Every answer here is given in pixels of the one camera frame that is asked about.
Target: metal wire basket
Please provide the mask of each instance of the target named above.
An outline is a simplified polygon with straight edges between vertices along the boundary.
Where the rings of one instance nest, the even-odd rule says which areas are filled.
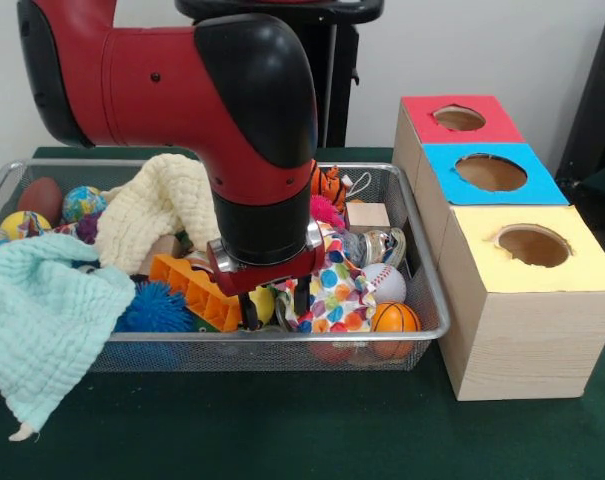
[[[17,208],[26,187],[41,177],[63,193],[79,185],[108,190],[131,180],[144,162],[133,160],[27,160],[0,171],[0,223]],[[321,164],[322,168],[332,165]],[[391,225],[407,237],[405,303],[418,314],[419,332],[113,334],[92,367],[95,372],[202,372],[296,370],[411,370],[431,340],[450,325],[446,300],[431,260],[422,222],[406,176],[388,164],[339,164],[352,180],[368,172],[371,183],[356,196],[384,203]],[[389,352],[380,356],[380,352]]]

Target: yellow box lid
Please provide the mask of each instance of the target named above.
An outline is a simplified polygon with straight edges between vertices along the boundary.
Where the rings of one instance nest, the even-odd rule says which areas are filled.
[[[605,252],[573,206],[453,207],[485,288],[605,291]]]

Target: colorful dotted bag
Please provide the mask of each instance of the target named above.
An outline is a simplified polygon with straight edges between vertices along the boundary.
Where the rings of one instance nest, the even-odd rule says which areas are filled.
[[[311,280],[311,311],[298,317],[293,308],[295,280],[279,285],[284,316],[291,328],[303,333],[369,332],[375,314],[375,287],[344,255],[342,237],[320,224],[326,248],[323,267]]]

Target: white baseball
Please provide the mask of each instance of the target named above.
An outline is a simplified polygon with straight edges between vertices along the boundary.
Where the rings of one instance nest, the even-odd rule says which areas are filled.
[[[373,297],[378,303],[404,302],[406,282],[397,268],[384,263],[374,263],[362,270],[375,287]]]

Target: cream knit blanket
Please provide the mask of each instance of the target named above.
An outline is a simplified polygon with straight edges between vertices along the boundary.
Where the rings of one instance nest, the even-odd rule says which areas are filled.
[[[102,194],[109,206],[95,246],[103,266],[133,275],[162,235],[186,230],[201,251],[220,236],[204,166],[184,155],[153,157],[129,183]]]

